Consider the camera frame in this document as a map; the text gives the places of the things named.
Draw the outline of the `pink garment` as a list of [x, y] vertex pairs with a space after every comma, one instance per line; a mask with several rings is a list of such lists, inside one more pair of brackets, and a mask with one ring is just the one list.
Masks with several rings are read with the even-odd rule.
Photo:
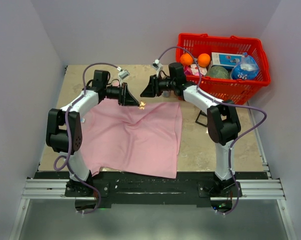
[[92, 175], [101, 168], [174, 179], [182, 135], [177, 102], [120, 106], [106, 99], [81, 124], [79, 151]]

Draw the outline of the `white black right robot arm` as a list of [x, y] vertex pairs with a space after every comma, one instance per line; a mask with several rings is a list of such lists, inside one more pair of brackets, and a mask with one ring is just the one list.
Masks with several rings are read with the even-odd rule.
[[225, 196], [236, 182], [233, 142], [241, 131], [236, 108], [232, 101], [222, 101], [201, 90], [188, 81], [184, 67], [179, 62], [168, 65], [169, 75], [161, 76], [163, 65], [155, 60], [151, 65], [156, 74], [150, 76], [147, 87], [140, 94], [142, 98], [159, 97], [164, 92], [174, 92], [177, 97], [199, 108], [207, 117], [206, 128], [215, 143], [216, 168], [213, 183], [203, 189], [212, 195]]

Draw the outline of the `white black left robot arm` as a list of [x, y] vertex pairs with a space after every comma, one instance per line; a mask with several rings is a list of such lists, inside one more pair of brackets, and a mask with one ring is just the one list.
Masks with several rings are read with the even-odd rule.
[[58, 153], [58, 160], [63, 159], [61, 166], [57, 166], [58, 160], [55, 160], [53, 168], [55, 171], [68, 168], [69, 182], [66, 187], [83, 197], [97, 195], [98, 191], [80, 152], [84, 139], [82, 117], [104, 99], [116, 100], [120, 106], [140, 106], [130, 93], [128, 84], [123, 81], [129, 72], [118, 68], [118, 85], [115, 86], [109, 82], [110, 76], [108, 71], [95, 70], [93, 78], [84, 84], [77, 98], [60, 109], [52, 108], [48, 112], [46, 144]]

